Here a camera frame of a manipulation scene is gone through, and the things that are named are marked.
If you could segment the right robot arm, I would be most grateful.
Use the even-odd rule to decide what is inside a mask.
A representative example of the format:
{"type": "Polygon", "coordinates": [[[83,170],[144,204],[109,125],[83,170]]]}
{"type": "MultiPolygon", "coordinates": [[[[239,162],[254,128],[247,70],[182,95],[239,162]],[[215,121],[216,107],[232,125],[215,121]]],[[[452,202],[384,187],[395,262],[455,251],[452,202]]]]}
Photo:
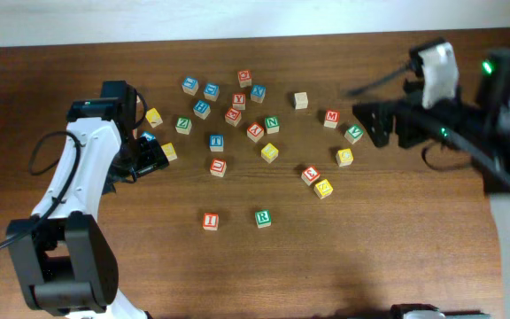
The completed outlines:
{"type": "Polygon", "coordinates": [[[443,38],[413,47],[397,71],[346,94],[361,95],[405,72],[416,79],[404,82],[403,97],[358,103],[352,113],[377,148],[396,134],[403,149],[432,138],[469,155],[470,166],[483,176],[498,232],[504,311],[510,318],[510,48],[489,51],[473,106],[461,99],[453,47],[443,38]]]}

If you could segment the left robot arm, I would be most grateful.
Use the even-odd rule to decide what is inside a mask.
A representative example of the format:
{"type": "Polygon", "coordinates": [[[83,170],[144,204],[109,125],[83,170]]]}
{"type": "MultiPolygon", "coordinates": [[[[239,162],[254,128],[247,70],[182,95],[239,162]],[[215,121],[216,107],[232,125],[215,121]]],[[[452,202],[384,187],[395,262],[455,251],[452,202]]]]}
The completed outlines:
{"type": "Polygon", "coordinates": [[[23,298],[33,310],[67,318],[147,318],[119,288],[118,263],[97,224],[101,197],[169,161],[154,139],[136,137],[141,94],[107,81],[96,99],[72,103],[66,142],[50,186],[6,236],[23,298]]]}

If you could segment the green R block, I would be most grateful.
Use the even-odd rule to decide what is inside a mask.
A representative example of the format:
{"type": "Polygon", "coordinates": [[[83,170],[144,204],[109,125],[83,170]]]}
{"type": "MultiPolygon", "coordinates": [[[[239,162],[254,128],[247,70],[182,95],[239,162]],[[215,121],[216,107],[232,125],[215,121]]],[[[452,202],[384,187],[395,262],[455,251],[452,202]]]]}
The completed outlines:
{"type": "Polygon", "coordinates": [[[268,210],[261,210],[255,213],[255,220],[259,229],[272,225],[271,214],[268,210]]]}

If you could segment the yellow C block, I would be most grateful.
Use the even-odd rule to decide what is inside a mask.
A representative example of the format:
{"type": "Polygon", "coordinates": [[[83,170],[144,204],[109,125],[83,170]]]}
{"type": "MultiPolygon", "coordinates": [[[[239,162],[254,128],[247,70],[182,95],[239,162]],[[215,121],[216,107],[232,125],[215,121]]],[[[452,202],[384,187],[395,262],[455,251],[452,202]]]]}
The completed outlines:
{"type": "Polygon", "coordinates": [[[336,162],[339,167],[350,166],[354,161],[352,150],[350,148],[338,150],[336,153],[336,162]]]}

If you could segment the yellow S block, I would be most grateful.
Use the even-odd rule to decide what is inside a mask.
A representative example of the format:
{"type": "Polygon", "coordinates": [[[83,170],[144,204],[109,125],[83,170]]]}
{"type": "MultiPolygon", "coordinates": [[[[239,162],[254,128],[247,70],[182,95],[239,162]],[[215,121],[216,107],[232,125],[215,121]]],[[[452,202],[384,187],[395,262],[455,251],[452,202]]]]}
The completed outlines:
{"type": "Polygon", "coordinates": [[[163,144],[161,149],[169,161],[177,159],[177,153],[172,143],[163,144]]]}

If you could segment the red I block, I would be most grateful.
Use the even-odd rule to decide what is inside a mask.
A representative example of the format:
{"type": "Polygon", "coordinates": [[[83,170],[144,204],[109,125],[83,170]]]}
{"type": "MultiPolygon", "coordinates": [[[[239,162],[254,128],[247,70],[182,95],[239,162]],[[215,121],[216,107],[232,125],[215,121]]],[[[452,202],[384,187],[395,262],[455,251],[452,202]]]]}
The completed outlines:
{"type": "Polygon", "coordinates": [[[202,220],[204,230],[217,230],[219,228],[219,216],[213,213],[205,213],[202,220]]]}

